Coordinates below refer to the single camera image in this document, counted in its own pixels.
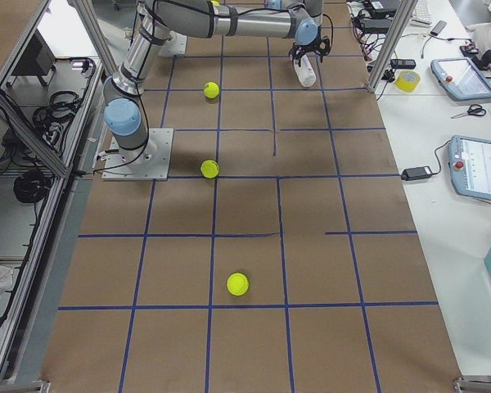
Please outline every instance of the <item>scissors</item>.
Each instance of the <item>scissors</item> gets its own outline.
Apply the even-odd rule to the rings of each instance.
[[[459,113],[455,116],[451,116],[451,119],[458,119],[459,117],[464,116],[484,117],[486,113],[486,110],[481,105],[473,104],[469,106],[469,109],[467,111]]]

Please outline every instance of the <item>white bottle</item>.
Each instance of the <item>white bottle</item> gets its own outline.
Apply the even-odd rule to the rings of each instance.
[[[304,55],[300,59],[300,66],[298,65],[298,60],[293,60],[293,66],[295,66],[296,76],[300,84],[305,88],[310,88],[317,81],[317,76],[314,74],[313,67],[309,62],[307,55]]]

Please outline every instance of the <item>blue joint cap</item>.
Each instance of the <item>blue joint cap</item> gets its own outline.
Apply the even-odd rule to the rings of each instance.
[[[138,130],[142,117],[137,104],[127,98],[116,98],[106,106],[104,120],[115,135],[127,137]]]
[[[282,0],[268,0],[266,8],[274,8],[275,10],[282,9]]]
[[[306,18],[296,29],[295,39],[300,45],[309,45],[318,34],[318,26],[313,18]]]

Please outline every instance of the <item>white table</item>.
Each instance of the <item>white table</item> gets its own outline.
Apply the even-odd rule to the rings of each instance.
[[[440,37],[467,37],[448,0],[431,0],[433,21],[448,25]],[[408,26],[404,34],[429,32]],[[430,71],[432,59],[461,57],[462,41],[407,36],[396,48],[399,58],[417,61],[422,80],[406,93],[389,84],[378,101],[399,170],[429,165],[438,169],[434,149],[455,134],[491,139],[491,114],[450,119],[471,102],[454,102]],[[379,96],[385,83],[380,83]],[[491,112],[491,100],[481,102]],[[459,196],[451,185],[447,149],[439,151],[442,173],[426,181],[404,182],[440,308],[463,375],[491,375],[491,282],[484,257],[491,246],[491,205]]]

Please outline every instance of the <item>keyboard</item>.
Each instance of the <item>keyboard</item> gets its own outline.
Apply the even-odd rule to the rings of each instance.
[[[412,12],[411,25],[429,27],[433,24],[427,0],[418,0],[415,10]]]

